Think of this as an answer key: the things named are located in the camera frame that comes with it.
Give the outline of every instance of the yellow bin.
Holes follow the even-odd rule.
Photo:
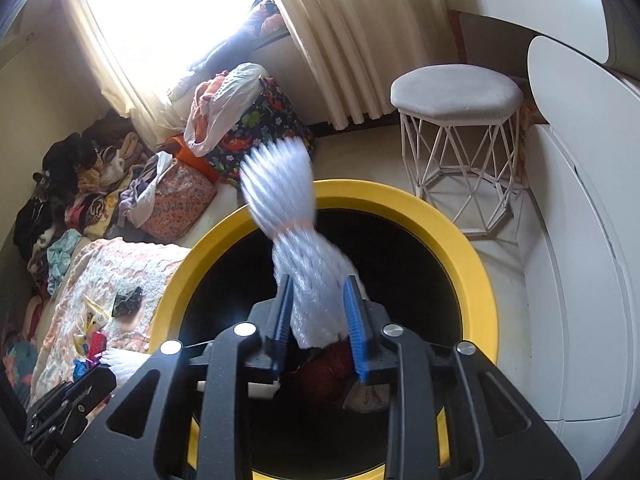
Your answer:
[[[382,184],[322,180],[315,191],[318,232],[350,257],[369,297],[384,305],[393,321],[439,344],[471,340],[496,361],[491,285],[455,225],[426,202]],[[170,338],[185,344],[213,339],[275,290],[270,241],[243,207],[209,231],[176,270],[156,312],[151,350]],[[310,409],[292,398],[278,404],[279,396],[250,403],[255,478],[383,479],[386,413]],[[197,430],[193,423],[193,466]],[[444,461],[449,448],[442,412],[438,436]]]

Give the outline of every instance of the white metal frame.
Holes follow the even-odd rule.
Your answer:
[[[520,144],[519,111],[516,111],[516,113],[507,120],[503,120],[500,123],[489,124],[476,153],[471,159],[469,159],[457,130],[457,127],[462,126],[462,124],[437,124],[434,122],[439,126],[439,129],[433,146],[429,146],[422,134],[422,126],[425,122],[431,121],[400,110],[402,161],[404,162],[404,168],[415,195],[420,199],[425,198],[427,202],[436,207],[430,193],[430,186],[443,176],[461,174],[468,190],[468,198],[452,218],[452,222],[456,223],[460,215],[462,215],[463,211],[471,203],[478,212],[481,225],[460,230],[468,238],[494,236],[497,230],[496,228],[510,211],[509,198],[516,185],[516,166],[518,163],[518,146]],[[508,133],[505,129],[505,124],[508,124]],[[498,168],[495,156],[495,143],[499,142],[499,140],[502,141],[506,153],[506,161],[501,168]],[[487,142],[488,149],[486,150],[486,155],[484,156],[481,166],[478,167],[476,161],[480,162],[480,154]],[[458,163],[455,166],[443,165],[444,156],[449,146],[451,146]],[[427,165],[424,170],[420,168],[422,147],[426,148],[429,153]],[[410,151],[410,156],[413,159],[412,162],[408,156],[408,151]],[[487,167],[490,162],[492,162],[493,174],[487,172]],[[477,197],[482,180],[492,184],[497,195],[497,205],[491,215],[489,215],[489,218],[485,218],[482,214]]]

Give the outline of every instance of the white stool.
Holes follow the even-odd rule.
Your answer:
[[[436,206],[430,193],[433,184],[445,175],[461,174],[468,197],[452,221],[456,223],[471,203],[478,211],[479,225],[461,231],[469,238],[493,235],[509,211],[509,196],[516,177],[520,127],[517,111],[522,103],[522,92],[516,83],[503,74],[479,66],[426,66],[394,81],[391,102],[400,112],[402,160],[415,195],[426,197]],[[432,146],[423,136],[424,121],[439,126]],[[508,133],[504,127],[507,122]],[[486,126],[484,137],[471,159],[457,126]],[[499,137],[506,153],[506,162],[501,168],[498,168],[495,151]],[[413,163],[407,153],[407,141]],[[487,142],[484,160],[480,161]],[[443,165],[449,145],[457,161],[454,166]],[[421,146],[426,147],[429,156],[424,170],[420,167]],[[487,171],[491,159],[493,174]],[[483,180],[496,190],[497,204],[491,214],[484,214],[478,202],[478,189]]]

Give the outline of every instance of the grey cushion seat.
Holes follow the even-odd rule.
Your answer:
[[[400,76],[391,103],[401,113],[439,126],[502,124],[522,103],[507,76],[480,66],[434,65]]]

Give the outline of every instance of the yellow rim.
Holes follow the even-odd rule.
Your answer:
[[[404,227],[439,259],[458,297],[462,335],[492,362],[498,356],[498,316],[489,279],[465,236],[439,211],[399,189],[363,180],[320,180],[315,183],[318,209],[343,208],[372,213]],[[236,242],[257,229],[247,207],[216,225],[190,251],[175,271],[158,305],[151,328],[150,351],[177,338],[189,301],[211,266]],[[444,413],[438,416],[440,459],[449,458]],[[198,427],[191,425],[189,463],[196,465]],[[352,477],[380,480],[384,466]],[[269,477],[254,472],[254,479]]]

